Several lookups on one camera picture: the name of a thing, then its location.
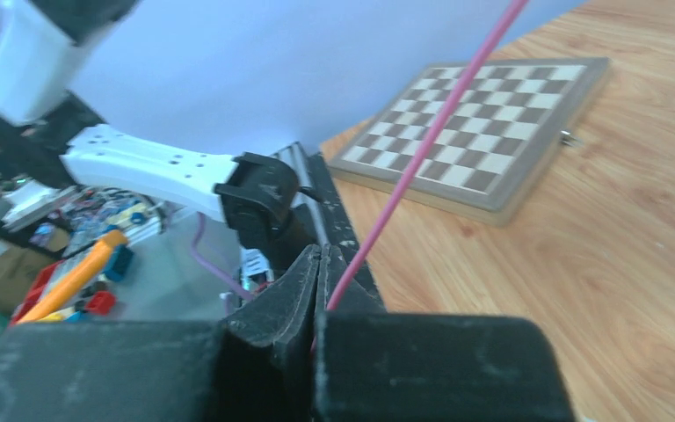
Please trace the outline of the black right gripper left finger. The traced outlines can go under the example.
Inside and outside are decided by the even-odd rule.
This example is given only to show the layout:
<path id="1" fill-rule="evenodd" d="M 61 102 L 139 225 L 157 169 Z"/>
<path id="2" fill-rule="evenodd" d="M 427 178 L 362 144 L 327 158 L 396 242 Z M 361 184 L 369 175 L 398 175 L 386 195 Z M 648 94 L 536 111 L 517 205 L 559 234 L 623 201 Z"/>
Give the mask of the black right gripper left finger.
<path id="1" fill-rule="evenodd" d="M 228 316 L 218 359 L 220 421 L 308 421 L 309 349 L 322 249 L 310 245 L 254 300 Z"/>

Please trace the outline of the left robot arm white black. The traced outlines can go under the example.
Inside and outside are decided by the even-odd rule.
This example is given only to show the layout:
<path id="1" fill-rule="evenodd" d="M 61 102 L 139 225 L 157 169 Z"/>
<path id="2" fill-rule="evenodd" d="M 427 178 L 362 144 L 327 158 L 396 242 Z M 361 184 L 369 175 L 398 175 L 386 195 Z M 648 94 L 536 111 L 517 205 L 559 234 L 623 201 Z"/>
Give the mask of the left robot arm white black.
<path id="1" fill-rule="evenodd" d="M 69 91 L 131 1 L 6 1 L 0 29 L 0 154 L 56 191 L 108 186 L 188 207 L 285 272 L 315 242 L 295 215 L 302 186 L 271 156 L 214 155 L 120 132 Z"/>

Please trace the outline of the orange tool clutter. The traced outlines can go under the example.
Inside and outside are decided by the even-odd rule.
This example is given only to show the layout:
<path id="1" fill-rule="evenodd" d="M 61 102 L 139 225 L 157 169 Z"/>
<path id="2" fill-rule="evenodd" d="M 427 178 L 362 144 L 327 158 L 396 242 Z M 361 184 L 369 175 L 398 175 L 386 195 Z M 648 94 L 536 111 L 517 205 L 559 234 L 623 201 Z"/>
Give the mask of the orange tool clutter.
<path id="1" fill-rule="evenodd" d="M 61 281 L 44 294 L 31 309 L 18 318 L 16 323 L 38 321 L 57 311 L 105 267 L 118 246 L 127 242 L 126 236 L 119 230 L 104 234 L 90 248 L 88 255 L 64 275 Z"/>

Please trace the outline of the wooden chessboard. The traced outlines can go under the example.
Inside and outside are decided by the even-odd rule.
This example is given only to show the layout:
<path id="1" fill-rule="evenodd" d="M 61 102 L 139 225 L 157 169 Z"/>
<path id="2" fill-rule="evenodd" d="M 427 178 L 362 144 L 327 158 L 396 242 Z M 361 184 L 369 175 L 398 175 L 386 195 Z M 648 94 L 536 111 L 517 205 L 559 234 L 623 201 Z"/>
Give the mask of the wooden chessboard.
<path id="1" fill-rule="evenodd" d="M 490 61 L 448 119 L 409 200 L 479 222 L 508 223 L 602 89 L 605 57 Z M 391 192 L 464 70 L 422 70 L 330 161 L 335 178 Z"/>

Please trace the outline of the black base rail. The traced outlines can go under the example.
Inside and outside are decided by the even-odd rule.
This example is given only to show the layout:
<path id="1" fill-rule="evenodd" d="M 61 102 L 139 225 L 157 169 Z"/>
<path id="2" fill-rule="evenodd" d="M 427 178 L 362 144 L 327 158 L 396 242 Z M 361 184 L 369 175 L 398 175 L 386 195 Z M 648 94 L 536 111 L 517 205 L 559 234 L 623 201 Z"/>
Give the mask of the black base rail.
<path id="1" fill-rule="evenodd" d="M 297 193 L 293 206 L 299 221 L 322 247 L 316 308 L 323 310 L 347 265 L 357 254 L 359 240 L 322 154 L 310 156 L 295 142 L 278 150 L 273 156 L 288 164 L 297 174 L 301 186 L 316 196 L 313 200 L 303 193 Z M 363 262 L 353 276 L 336 311 L 387 311 L 367 262 Z"/>

